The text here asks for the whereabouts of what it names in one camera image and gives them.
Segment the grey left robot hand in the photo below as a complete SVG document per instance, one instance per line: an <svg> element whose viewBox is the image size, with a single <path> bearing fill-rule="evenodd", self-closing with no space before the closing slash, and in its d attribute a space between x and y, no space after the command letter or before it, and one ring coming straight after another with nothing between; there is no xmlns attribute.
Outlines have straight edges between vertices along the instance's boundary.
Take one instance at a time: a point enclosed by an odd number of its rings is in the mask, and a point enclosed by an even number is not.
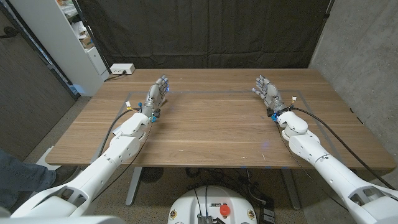
<svg viewBox="0 0 398 224"><path fill-rule="evenodd" d="M163 74L149 89L141 113L151 117L165 102L165 96L169 92L169 79Z"/></svg>

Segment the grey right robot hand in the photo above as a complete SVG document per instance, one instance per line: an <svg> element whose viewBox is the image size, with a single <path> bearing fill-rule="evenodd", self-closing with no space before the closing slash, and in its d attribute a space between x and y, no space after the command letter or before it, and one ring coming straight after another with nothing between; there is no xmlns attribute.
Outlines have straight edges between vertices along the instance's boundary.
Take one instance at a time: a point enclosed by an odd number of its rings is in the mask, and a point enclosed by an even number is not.
<svg viewBox="0 0 398 224"><path fill-rule="evenodd" d="M256 78L256 86L257 88L253 88L252 92L254 92L263 100L267 109L267 113L270 116L274 113L281 113L287 109L279 90L273 83L271 83L269 79L259 75Z"/></svg>

